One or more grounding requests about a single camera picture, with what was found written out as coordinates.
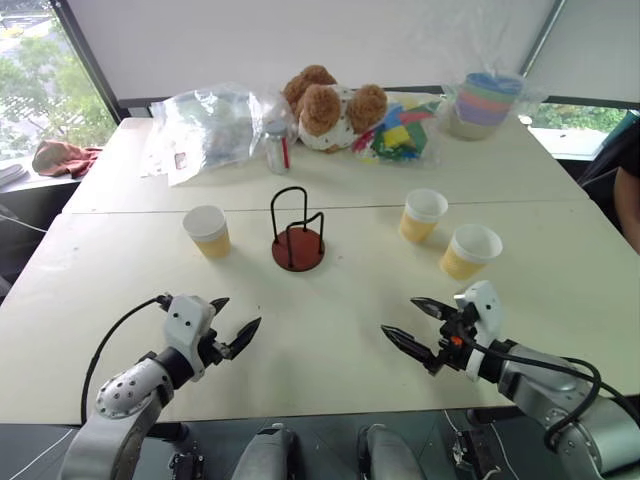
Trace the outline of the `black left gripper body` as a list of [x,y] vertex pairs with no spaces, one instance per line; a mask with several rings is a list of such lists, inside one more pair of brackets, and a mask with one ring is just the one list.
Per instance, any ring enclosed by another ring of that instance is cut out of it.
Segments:
[[217,340],[217,332],[209,329],[199,340],[199,358],[205,368],[232,359],[230,346]]

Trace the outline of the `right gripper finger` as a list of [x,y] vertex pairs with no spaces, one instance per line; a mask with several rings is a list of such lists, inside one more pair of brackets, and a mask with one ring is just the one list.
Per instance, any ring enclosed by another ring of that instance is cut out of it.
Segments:
[[432,351],[409,333],[389,325],[380,326],[385,337],[401,352],[419,362],[429,373],[438,373],[443,363]]
[[440,321],[449,321],[457,315],[456,308],[429,297],[412,297],[410,302],[425,314]]

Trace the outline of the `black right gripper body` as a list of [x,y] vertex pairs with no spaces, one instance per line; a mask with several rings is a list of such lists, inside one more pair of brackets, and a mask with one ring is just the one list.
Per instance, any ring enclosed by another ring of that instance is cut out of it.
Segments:
[[438,341],[440,350],[437,355],[439,369],[448,366],[456,371],[465,370],[474,348],[477,329],[476,322],[479,313],[473,304],[468,304],[461,310],[438,303],[438,318],[443,322],[440,327],[441,338]]

